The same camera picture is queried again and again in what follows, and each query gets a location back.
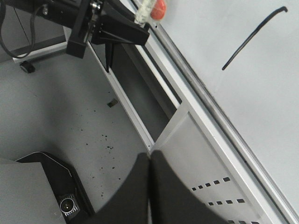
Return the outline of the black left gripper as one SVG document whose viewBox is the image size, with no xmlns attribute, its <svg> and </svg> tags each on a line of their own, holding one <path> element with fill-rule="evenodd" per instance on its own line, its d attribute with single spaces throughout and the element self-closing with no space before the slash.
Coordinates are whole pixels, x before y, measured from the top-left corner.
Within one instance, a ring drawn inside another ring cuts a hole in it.
<svg viewBox="0 0 299 224">
<path fill-rule="evenodd" d="M 97 20 L 102 6 L 102 16 Z M 79 6 L 66 53 L 83 58 L 86 42 L 94 27 L 94 44 L 127 43 L 145 45 L 149 32 L 135 24 L 135 15 L 120 0 L 82 0 Z"/>
</svg>

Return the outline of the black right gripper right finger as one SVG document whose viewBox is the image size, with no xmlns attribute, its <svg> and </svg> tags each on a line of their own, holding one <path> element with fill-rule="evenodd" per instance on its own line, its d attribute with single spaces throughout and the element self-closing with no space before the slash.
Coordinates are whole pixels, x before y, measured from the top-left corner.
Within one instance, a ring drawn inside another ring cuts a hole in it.
<svg viewBox="0 0 299 224">
<path fill-rule="evenodd" d="M 150 156 L 149 201 L 154 224 L 226 224 L 184 185 L 163 152 Z"/>
</svg>

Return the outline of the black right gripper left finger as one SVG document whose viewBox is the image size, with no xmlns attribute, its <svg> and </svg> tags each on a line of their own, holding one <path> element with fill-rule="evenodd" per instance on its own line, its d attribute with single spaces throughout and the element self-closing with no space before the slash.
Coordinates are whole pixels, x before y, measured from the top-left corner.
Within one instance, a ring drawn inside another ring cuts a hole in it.
<svg viewBox="0 0 299 224">
<path fill-rule="evenodd" d="M 116 193 L 86 224 L 146 224 L 150 159 L 146 153 L 136 161 Z"/>
</svg>

